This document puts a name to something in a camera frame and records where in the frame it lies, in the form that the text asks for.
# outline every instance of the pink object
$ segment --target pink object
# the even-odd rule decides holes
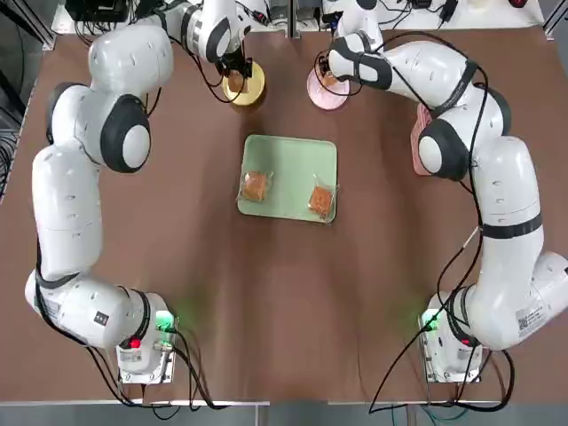
[[[347,96],[337,96],[326,89],[318,81],[318,77],[314,70],[308,75],[308,81],[306,82],[306,87],[308,90],[308,95],[312,102],[321,109],[330,111],[332,109],[337,109],[347,100]],[[347,95],[349,93],[349,82],[337,82],[328,89],[334,91],[335,93],[341,93]]]
[[[410,133],[410,146],[412,147],[412,163],[414,171],[420,176],[429,176],[430,173],[422,166],[420,155],[418,154],[418,138],[424,128],[432,121],[430,113],[423,104],[418,104],[416,109],[416,123]]]

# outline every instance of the snack package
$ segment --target snack package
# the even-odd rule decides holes
[[[308,209],[323,220],[331,222],[336,195],[337,186],[325,185],[318,177],[315,177],[315,186],[308,202]]]
[[[272,185],[272,172],[251,170],[241,176],[239,196],[249,201],[263,202]]]

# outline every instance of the green tray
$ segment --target green tray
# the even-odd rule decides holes
[[[242,214],[321,223],[334,220],[335,202],[327,220],[308,210],[316,177],[320,185],[337,185],[337,149],[331,142],[250,135],[245,141],[241,175],[249,171],[271,171],[272,186],[263,202],[239,197]]]

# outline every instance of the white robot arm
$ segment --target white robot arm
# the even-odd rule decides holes
[[[91,276],[102,249],[99,172],[144,165],[150,126],[139,97],[164,85],[172,68],[161,28],[131,26],[100,37],[89,52],[91,86],[63,83],[52,93],[50,145],[32,172],[39,260],[26,299],[39,311],[39,291],[53,325],[90,346],[116,346],[120,368],[139,375],[160,364],[154,344],[173,317],[158,295]]]
[[[206,0],[200,4],[176,1],[137,24],[162,27],[184,49],[216,64],[224,76],[234,70],[249,78],[252,59],[244,57],[241,44],[250,28],[238,18],[237,11],[242,7],[234,0]]]
[[[337,37],[319,62],[321,74],[330,71],[338,80],[415,100],[417,94],[433,118],[419,137],[423,166],[433,175],[462,180],[485,90],[471,82],[475,64],[439,43],[404,43],[377,53],[369,45],[360,32]],[[541,252],[544,237],[533,162],[522,140],[506,136],[510,124],[505,98],[488,88],[472,153],[483,219],[481,273],[477,284],[448,302],[458,320],[440,314],[434,336],[428,338],[434,381],[462,381],[477,342],[491,350],[517,345],[568,306],[568,261]],[[439,308],[434,296],[426,313],[431,316]],[[480,354],[479,348],[470,371],[479,366]]]

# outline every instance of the brown tabletop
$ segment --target brown tabletop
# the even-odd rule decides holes
[[[545,249],[568,255],[568,84],[555,45],[539,28],[442,34],[479,61],[507,97],[511,134],[527,143],[536,166]],[[472,201],[457,184],[414,174],[414,102],[365,88],[335,112],[311,103],[306,76],[327,42],[325,34],[249,35],[247,53],[267,80],[264,103],[249,110],[215,101],[176,47],[175,73],[151,118],[150,160],[133,176],[101,173],[105,249],[94,272],[165,298],[199,339],[213,399],[370,400],[414,334],[442,266],[475,225]],[[46,144],[46,99],[59,82],[89,80],[86,48],[59,37],[43,60],[0,208],[2,401],[112,397],[84,350],[54,334],[24,300],[36,258],[31,163]],[[238,212],[243,141],[253,133],[336,144],[341,192],[332,225]],[[511,350],[514,400],[567,400],[567,327],[563,314]],[[465,398],[499,399],[495,377],[488,370]],[[445,398],[451,389],[438,390]],[[176,384],[148,391],[150,399],[186,395],[181,364]],[[379,399],[426,399],[417,347]]]

